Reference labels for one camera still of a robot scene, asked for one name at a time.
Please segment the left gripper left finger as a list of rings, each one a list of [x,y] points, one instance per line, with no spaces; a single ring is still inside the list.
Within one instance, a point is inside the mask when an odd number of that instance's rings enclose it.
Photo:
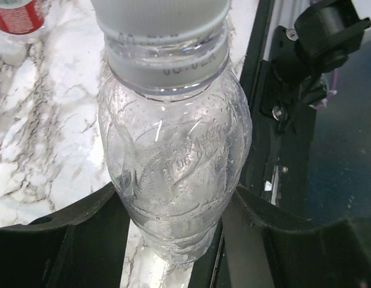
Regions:
[[[0,228],[0,287],[119,287],[129,216],[113,184]]]

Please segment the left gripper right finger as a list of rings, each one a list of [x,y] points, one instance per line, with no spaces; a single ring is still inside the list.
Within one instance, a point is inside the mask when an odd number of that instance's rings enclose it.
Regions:
[[[232,287],[371,287],[371,218],[298,218],[245,187],[223,217]]]

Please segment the blue white bottle cap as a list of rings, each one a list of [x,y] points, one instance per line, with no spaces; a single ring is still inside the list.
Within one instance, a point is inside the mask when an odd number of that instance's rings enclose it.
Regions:
[[[230,1],[92,1],[100,29],[110,37],[193,38],[223,22]]]

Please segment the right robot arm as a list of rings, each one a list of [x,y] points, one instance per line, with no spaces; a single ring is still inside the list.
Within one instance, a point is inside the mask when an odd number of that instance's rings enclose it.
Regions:
[[[278,26],[262,111],[286,132],[304,108],[336,95],[337,70],[371,41],[371,1],[311,1],[292,28]]]

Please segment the clear bottle red cap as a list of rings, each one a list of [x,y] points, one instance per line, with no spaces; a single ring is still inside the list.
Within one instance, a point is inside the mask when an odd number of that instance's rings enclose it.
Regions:
[[[0,34],[10,41],[31,44],[47,34],[50,1],[0,1]]]

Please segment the black mounting rail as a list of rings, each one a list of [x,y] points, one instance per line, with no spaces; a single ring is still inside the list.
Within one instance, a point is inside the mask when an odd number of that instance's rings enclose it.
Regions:
[[[234,193],[218,223],[211,247],[195,262],[189,287],[279,287],[279,272],[270,236],[272,226],[298,222],[303,205],[291,200],[291,212],[276,199],[286,185],[286,154],[298,138],[281,133],[279,122],[263,111],[263,102],[281,84],[272,57],[280,52],[273,40],[286,40],[291,28],[309,6],[308,1],[234,1],[230,13],[237,34],[232,61],[248,98],[252,115],[252,146]]]

